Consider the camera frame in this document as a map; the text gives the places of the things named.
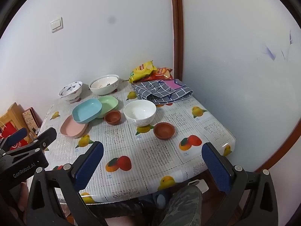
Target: person's hand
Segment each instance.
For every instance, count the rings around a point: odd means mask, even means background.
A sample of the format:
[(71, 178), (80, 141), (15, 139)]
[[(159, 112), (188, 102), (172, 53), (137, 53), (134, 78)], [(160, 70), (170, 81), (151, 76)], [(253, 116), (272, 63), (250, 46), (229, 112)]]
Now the person's hand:
[[(22, 182), (21, 190), (20, 190), (20, 198), (17, 204), (19, 209), (23, 212), (23, 218), (21, 219), (23, 220), (24, 223), (26, 223), (26, 208), (27, 208), (28, 194), (29, 194), (28, 187), (24, 182)], [(14, 208), (9, 207), (9, 209), (16, 218), (19, 217), (17, 211)]]

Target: patterned bowl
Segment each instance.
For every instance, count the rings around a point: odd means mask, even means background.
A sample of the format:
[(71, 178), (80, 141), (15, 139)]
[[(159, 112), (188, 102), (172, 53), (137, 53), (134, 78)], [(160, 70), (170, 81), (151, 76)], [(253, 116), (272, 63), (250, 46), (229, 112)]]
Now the patterned bowl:
[(118, 75), (106, 75), (93, 80), (89, 84), (89, 88), (96, 95), (106, 95), (113, 92), (118, 87), (118, 84)]
[(123, 112), (129, 123), (136, 127), (144, 127), (154, 120), (156, 110), (153, 102), (141, 99), (128, 103)]
[(82, 93), (82, 82), (73, 82), (63, 87), (62, 90), (58, 93), (61, 99), (74, 103), (79, 99), (80, 94)]

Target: chip bag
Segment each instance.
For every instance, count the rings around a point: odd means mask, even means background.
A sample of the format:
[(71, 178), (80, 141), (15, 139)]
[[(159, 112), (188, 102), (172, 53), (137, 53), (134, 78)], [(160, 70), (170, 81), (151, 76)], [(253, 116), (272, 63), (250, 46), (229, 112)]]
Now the chip bag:
[(130, 75), (130, 83), (136, 82), (143, 77), (148, 76), (157, 68), (153, 66), (153, 61), (148, 61), (143, 63), (142, 65), (138, 66), (137, 68), (133, 69)]
[(146, 76), (139, 80), (140, 82), (148, 82), (153, 80), (172, 80), (173, 77), (170, 74), (173, 70), (171, 68), (158, 68), (153, 71), (149, 76)]

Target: small brown bowl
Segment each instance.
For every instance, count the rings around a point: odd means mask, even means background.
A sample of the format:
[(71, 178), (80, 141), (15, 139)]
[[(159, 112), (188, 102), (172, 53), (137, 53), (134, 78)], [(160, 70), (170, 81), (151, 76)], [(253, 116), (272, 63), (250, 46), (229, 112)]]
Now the small brown bowl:
[(154, 127), (154, 134), (158, 139), (168, 140), (175, 133), (175, 128), (167, 122), (160, 122)]
[(117, 125), (120, 122), (120, 119), (121, 113), (119, 111), (110, 111), (104, 117), (106, 123), (110, 125)]

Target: plastic tablecloth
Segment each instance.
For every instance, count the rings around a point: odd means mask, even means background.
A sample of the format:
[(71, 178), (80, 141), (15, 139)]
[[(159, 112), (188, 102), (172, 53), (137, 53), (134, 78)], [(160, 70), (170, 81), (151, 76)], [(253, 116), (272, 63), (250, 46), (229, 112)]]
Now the plastic tablecloth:
[[(56, 100), (43, 121), (40, 133), (49, 127), (54, 127), (58, 133), (57, 139), (48, 147), (49, 151), (45, 151), (49, 162), (46, 170), (73, 163), (91, 146), (87, 143), (84, 147), (77, 147), (81, 138), (73, 139), (60, 133), (61, 125), (78, 104), (99, 98), (87, 86), (83, 88), (76, 103)], [(127, 200), (186, 181), (207, 169), (201, 156), (202, 144), (206, 142), (211, 142), (222, 155), (234, 150), (232, 134), (192, 96), (157, 106), (156, 117), (148, 127), (141, 129), (129, 124), (123, 108), (136, 100), (132, 91), (129, 82), (120, 82), (117, 92), (110, 94), (119, 101), (116, 109), (122, 114), (120, 124), (111, 126), (104, 119), (94, 119), (83, 134), (104, 146), (100, 164), (87, 187), (80, 191), (91, 196), (89, 203)], [(175, 127), (171, 139), (163, 141), (156, 138), (152, 127), (159, 122), (168, 122)], [(65, 202), (60, 189), (56, 191), (59, 201)]]

